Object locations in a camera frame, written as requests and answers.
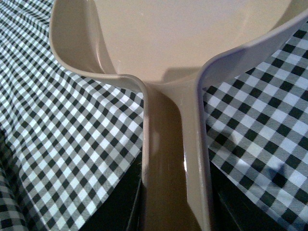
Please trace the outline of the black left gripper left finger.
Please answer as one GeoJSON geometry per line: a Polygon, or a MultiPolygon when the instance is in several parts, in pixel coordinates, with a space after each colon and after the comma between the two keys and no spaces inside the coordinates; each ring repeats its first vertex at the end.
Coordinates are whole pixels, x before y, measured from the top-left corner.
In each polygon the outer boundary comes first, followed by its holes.
{"type": "Polygon", "coordinates": [[[82,226],[83,231],[138,231],[141,194],[139,154],[115,189],[82,226]]]}

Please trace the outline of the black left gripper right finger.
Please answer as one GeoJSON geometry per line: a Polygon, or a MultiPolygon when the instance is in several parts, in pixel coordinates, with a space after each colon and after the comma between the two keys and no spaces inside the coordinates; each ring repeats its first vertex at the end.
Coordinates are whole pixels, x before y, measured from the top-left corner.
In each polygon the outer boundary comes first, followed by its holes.
{"type": "Polygon", "coordinates": [[[283,231],[284,228],[263,212],[210,163],[214,208],[219,231],[283,231]]]}

